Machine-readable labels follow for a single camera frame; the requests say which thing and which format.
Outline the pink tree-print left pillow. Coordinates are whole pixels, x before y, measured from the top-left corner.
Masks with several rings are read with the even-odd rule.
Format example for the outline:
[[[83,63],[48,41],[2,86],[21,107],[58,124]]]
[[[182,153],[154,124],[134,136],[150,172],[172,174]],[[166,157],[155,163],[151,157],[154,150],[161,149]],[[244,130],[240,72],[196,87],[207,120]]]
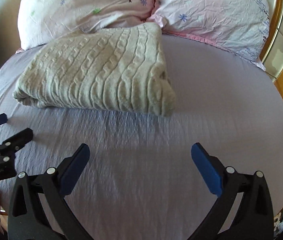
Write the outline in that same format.
[[[23,50],[78,29],[133,27],[145,22],[154,0],[21,0],[17,27]]]

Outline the pink floral right pillow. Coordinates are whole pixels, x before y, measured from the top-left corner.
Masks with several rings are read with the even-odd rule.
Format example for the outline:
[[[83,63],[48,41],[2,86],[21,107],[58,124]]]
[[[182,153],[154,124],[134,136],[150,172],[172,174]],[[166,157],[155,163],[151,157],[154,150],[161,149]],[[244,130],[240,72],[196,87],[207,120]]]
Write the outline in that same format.
[[[267,0],[155,0],[149,22],[162,31],[257,63],[269,36]]]

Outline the lavender bed sheet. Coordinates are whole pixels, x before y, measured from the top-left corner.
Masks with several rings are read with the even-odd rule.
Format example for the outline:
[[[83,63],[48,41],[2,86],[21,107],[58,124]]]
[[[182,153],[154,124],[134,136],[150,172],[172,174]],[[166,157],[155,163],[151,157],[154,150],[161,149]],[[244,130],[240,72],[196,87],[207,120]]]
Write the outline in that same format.
[[[176,93],[168,118],[86,109],[37,109],[13,91],[37,49],[0,69],[0,143],[33,130],[16,155],[18,172],[41,174],[81,144],[90,160],[66,200],[94,239],[187,239],[216,197],[191,159],[199,142],[225,166],[262,171],[273,210],[283,207],[283,99],[256,65],[207,44],[165,35],[167,72]]]

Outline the cream cable-knit sweater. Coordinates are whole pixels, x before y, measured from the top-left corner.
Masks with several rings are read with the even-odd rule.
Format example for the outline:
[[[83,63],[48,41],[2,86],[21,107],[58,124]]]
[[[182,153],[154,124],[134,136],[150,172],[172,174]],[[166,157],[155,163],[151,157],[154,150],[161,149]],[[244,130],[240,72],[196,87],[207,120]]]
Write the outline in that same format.
[[[176,95],[161,37],[155,23],[62,36],[35,55],[18,78],[13,97],[37,108],[170,116]]]

